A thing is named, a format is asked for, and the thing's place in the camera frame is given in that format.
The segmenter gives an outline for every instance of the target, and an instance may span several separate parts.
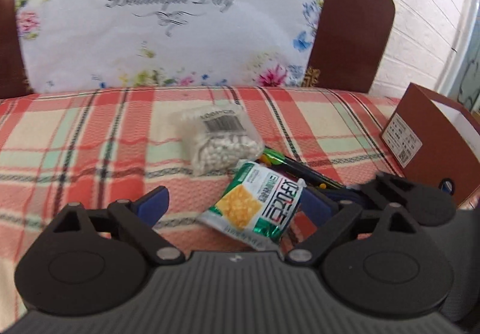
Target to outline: white floral pillow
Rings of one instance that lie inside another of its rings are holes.
[[[323,0],[16,0],[37,92],[298,86]]]

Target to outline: snack bag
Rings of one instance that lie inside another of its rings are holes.
[[[245,162],[222,198],[198,220],[257,250],[278,249],[295,214],[304,180],[297,182],[252,161]]]

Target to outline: cracker image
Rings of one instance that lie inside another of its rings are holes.
[[[251,218],[260,211],[262,204],[243,185],[237,185],[222,197],[215,207],[233,226],[243,230]]]

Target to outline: red plaid fabric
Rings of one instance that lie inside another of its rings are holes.
[[[244,107],[267,145],[344,184],[400,173],[379,139],[398,100],[323,89],[136,88],[31,95],[0,102],[0,330],[23,311],[13,273],[69,201],[104,208],[158,185],[170,191],[159,232],[185,252],[245,246],[195,222],[229,183],[192,177],[173,112]],[[282,248],[314,229],[299,213]]]

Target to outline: barcode label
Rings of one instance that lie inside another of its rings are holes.
[[[397,113],[385,129],[382,139],[402,167],[405,167],[422,147],[418,136]]]
[[[276,176],[273,173],[269,174],[265,184],[262,187],[262,190],[260,191],[260,195],[258,195],[257,197],[257,200],[261,201],[262,203],[265,203],[267,199],[270,197],[270,193],[272,193],[273,188],[275,188],[277,181],[278,181],[278,176]]]
[[[245,131],[237,116],[219,116],[204,123],[208,132]]]

